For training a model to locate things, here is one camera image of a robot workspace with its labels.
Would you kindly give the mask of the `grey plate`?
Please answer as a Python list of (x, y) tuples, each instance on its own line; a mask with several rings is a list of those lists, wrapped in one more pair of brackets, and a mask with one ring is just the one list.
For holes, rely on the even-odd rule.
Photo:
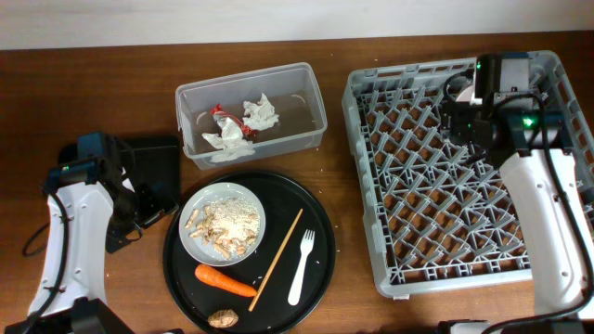
[[(208, 201), (226, 198), (245, 198), (256, 205), (259, 213), (264, 217), (262, 221), (262, 232), (255, 241), (255, 245), (248, 251), (247, 255), (241, 258), (234, 258), (232, 260), (225, 260), (219, 253), (217, 253), (213, 246), (203, 246), (199, 241), (191, 240), (183, 229), (184, 224), (189, 218), (190, 212), (199, 206), (204, 205)], [(191, 257), (200, 263), (205, 263), (210, 266), (230, 266), (247, 259), (254, 253), (262, 241), (265, 234), (265, 210), (262, 202), (258, 197), (250, 191), (247, 187), (235, 183), (216, 183), (204, 187), (195, 193), (184, 205), (179, 215), (179, 237), (185, 250)]]

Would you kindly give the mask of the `rice and peanut shells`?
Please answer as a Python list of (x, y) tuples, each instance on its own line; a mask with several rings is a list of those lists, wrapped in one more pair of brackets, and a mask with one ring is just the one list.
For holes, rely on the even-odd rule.
[(225, 260), (232, 260), (246, 256), (255, 245), (263, 218), (245, 198), (216, 199), (193, 209), (183, 229), (191, 240), (213, 246)]

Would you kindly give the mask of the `white tissue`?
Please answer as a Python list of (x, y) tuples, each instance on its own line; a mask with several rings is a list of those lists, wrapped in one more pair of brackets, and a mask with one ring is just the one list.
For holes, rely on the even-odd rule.
[(201, 136), (217, 152), (212, 156), (211, 162), (235, 161), (241, 157), (251, 156), (255, 153), (252, 141), (244, 138), (240, 127), (230, 118), (217, 122), (221, 129), (220, 134), (202, 133)]
[(263, 131), (278, 123), (279, 115), (264, 93), (256, 103), (244, 101), (243, 108), (243, 123), (252, 130)]

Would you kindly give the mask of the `red snack wrapper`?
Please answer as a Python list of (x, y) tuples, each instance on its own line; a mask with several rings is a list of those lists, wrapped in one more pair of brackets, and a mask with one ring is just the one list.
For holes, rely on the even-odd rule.
[(210, 114), (213, 116), (213, 118), (216, 121), (220, 121), (223, 119), (230, 119), (232, 122), (234, 122), (239, 127), (239, 129), (241, 130), (241, 132), (243, 133), (244, 136), (250, 137), (250, 136), (255, 136), (258, 134), (257, 130), (252, 129), (251, 127), (246, 125), (243, 121), (238, 119), (236, 116), (224, 111), (220, 104), (217, 104), (214, 108), (212, 108), (210, 110)]

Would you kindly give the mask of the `pink bowl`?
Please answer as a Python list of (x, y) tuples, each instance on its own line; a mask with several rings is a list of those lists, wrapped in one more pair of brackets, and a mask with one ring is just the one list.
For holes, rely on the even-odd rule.
[(455, 98), (458, 103), (469, 103), (470, 105), (482, 105), (483, 99), (475, 94), (475, 84), (464, 88)]

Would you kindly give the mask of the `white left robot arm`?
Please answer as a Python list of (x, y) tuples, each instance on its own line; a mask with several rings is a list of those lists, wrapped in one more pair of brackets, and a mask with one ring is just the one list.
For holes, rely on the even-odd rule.
[(138, 206), (148, 191), (135, 160), (89, 157), (48, 172), (50, 221), (41, 282), (27, 317), (7, 333), (129, 333), (107, 305), (105, 256), (141, 231)]

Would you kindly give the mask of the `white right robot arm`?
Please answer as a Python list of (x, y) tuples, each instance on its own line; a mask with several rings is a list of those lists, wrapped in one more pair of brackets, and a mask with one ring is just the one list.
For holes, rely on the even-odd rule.
[(496, 105), (445, 102), (440, 116), (455, 142), (486, 148), (510, 193), (531, 263), (534, 315), (486, 332), (589, 333), (593, 240), (564, 114), (523, 95)]

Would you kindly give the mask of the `grey dishwasher rack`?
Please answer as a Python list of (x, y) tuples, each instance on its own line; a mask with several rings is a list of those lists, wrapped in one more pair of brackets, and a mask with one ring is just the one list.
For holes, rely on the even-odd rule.
[(478, 147), (440, 131), (473, 58), (353, 71), (342, 109), (375, 286), (388, 298), (531, 278), (510, 196)]

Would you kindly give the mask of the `black rectangular tray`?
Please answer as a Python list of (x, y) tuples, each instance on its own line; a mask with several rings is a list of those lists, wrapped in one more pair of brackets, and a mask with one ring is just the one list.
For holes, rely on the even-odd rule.
[(136, 221), (138, 198), (134, 185), (178, 183), (180, 185), (180, 145), (169, 135), (123, 140), (115, 135), (119, 150), (116, 166), (93, 158), (77, 158), (77, 142), (62, 149), (58, 167), (48, 173), (46, 187), (51, 192), (74, 184), (102, 186), (112, 205), (111, 217), (121, 222)]

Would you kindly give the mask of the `orange carrot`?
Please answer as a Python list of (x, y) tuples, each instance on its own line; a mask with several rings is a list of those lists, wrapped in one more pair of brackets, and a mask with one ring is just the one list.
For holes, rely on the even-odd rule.
[(199, 264), (195, 269), (195, 277), (202, 283), (225, 290), (242, 297), (255, 297), (257, 292), (252, 286), (243, 284), (207, 264)]

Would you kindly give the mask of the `round black tray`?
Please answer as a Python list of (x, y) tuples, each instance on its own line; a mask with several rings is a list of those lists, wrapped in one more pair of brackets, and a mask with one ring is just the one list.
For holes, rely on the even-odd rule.
[[(226, 309), (239, 316), (238, 323), (229, 328), (231, 333), (284, 333), (310, 315), (329, 286), (336, 257), (330, 219), (317, 198), (288, 176), (251, 171), (228, 174), (222, 179), (247, 187), (265, 210), (265, 234), (256, 251), (246, 260), (221, 269), (223, 274), (244, 284), (260, 286), (301, 208), (303, 214), (252, 312), (248, 311), (251, 299), (211, 287), (195, 277), (199, 263), (184, 249), (178, 232), (179, 215), (174, 216), (163, 248), (168, 289), (178, 308), (207, 333), (215, 331), (208, 317)], [(300, 242), (307, 229), (315, 231), (315, 244), (306, 261), (301, 298), (296, 306), (291, 306), (288, 295), (300, 259)]]

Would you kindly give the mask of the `clear plastic bin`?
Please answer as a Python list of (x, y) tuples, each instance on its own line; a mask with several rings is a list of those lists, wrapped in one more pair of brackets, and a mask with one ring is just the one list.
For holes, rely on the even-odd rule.
[[(221, 133), (211, 114), (214, 107), (243, 120), (243, 104), (263, 96), (279, 119), (249, 136), (247, 146), (217, 149), (203, 138)], [(304, 62), (183, 84), (175, 91), (175, 104), (183, 151), (202, 170), (316, 148), (328, 127), (316, 76)]]

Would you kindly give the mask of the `brown walnut shell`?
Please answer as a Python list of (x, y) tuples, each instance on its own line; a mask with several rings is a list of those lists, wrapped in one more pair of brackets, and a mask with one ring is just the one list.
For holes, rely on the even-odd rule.
[(231, 309), (220, 310), (208, 317), (208, 323), (213, 328), (231, 328), (239, 321), (239, 316)]

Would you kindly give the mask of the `wooden chopstick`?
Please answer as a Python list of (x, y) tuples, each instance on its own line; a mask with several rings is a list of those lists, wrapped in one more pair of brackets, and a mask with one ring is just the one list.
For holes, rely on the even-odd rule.
[(256, 292), (256, 295), (253, 297), (252, 302), (250, 303), (250, 305), (248, 307), (249, 312), (252, 312), (254, 310), (256, 303), (258, 303), (262, 293), (264, 292), (265, 286), (266, 286), (269, 278), (272, 276), (272, 273), (278, 263), (278, 260), (279, 260), (280, 256), (282, 255), (282, 252), (286, 248), (286, 245), (289, 242), (289, 239), (291, 238), (291, 234), (292, 234), (293, 230), (295, 229), (296, 225), (298, 224), (302, 214), (303, 214), (303, 208), (301, 208), (298, 211), (296, 217), (294, 218), (293, 222), (291, 223), (291, 226), (290, 226), (287, 234), (285, 235), (280, 246), (278, 247), (278, 251), (275, 254), (275, 257), (273, 258), (273, 261), (268, 266), (268, 269), (265, 273), (264, 279), (262, 280), (262, 283), (260, 284), (260, 286)]

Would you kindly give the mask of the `white plastic fork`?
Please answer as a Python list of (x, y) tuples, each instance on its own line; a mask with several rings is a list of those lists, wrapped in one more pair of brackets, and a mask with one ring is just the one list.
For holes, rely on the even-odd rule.
[(315, 231), (310, 229), (307, 229), (303, 234), (300, 244), (301, 257), (291, 282), (291, 288), (288, 295), (288, 303), (291, 306), (296, 306), (301, 298), (306, 261), (312, 249), (314, 248), (315, 235)]

